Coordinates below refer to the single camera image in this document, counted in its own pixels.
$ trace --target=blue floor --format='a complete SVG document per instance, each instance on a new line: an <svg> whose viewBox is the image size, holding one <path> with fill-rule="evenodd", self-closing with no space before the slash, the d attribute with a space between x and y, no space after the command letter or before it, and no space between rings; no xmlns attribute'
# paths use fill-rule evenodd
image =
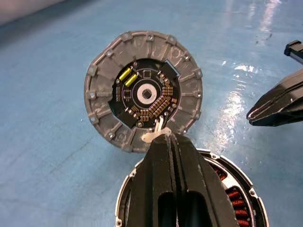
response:
<svg viewBox="0 0 303 227"><path fill-rule="evenodd" d="M143 155L107 143L88 121L89 63L126 30L176 36L204 77L194 144L253 181L273 227L301 226L303 122L252 127L259 97L303 66L301 0L73 0L0 28L0 225L111 227L121 183Z"/></svg>

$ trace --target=black circuit board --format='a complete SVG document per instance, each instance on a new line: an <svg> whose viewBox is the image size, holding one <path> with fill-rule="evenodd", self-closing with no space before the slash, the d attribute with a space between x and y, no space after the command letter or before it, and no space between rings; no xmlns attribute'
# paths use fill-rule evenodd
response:
<svg viewBox="0 0 303 227"><path fill-rule="evenodd" d="M121 75L130 69L129 75L119 80ZM117 76L109 106L114 115L129 128L134 126L153 128L160 116L164 118L165 123L177 107L178 76L178 72L169 62L163 63L152 59L131 62ZM130 84L129 80L132 77L135 80Z"/></svg>

